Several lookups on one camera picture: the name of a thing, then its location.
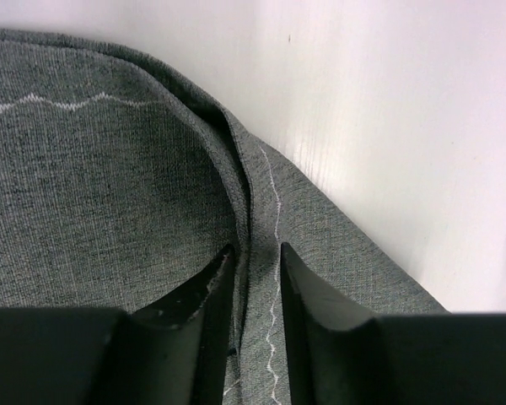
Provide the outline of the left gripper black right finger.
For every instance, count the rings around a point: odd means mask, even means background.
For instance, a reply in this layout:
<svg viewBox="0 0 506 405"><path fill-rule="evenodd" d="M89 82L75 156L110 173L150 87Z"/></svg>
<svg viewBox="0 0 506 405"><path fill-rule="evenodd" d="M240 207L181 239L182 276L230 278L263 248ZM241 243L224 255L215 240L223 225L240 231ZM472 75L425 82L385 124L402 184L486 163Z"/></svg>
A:
<svg viewBox="0 0 506 405"><path fill-rule="evenodd" d="M379 404L382 344L371 311L281 245L281 293L293 404Z"/></svg>

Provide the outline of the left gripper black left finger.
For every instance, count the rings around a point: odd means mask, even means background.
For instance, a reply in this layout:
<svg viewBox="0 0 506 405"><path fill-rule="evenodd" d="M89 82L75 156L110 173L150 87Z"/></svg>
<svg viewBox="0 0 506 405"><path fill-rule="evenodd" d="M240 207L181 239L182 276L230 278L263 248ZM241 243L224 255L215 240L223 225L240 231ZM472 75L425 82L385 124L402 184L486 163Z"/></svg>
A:
<svg viewBox="0 0 506 405"><path fill-rule="evenodd" d="M133 404L223 400L234 294L234 248L133 318Z"/></svg>

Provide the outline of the grey cloth napkin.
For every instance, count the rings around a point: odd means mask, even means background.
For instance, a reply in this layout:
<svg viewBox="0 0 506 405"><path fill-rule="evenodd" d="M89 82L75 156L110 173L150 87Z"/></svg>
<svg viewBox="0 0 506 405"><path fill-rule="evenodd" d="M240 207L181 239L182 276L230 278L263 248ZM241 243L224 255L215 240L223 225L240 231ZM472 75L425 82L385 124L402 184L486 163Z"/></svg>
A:
<svg viewBox="0 0 506 405"><path fill-rule="evenodd" d="M380 313L443 313L292 162L169 65L0 29L0 306L136 311L237 257L226 404L290 401L280 245Z"/></svg>

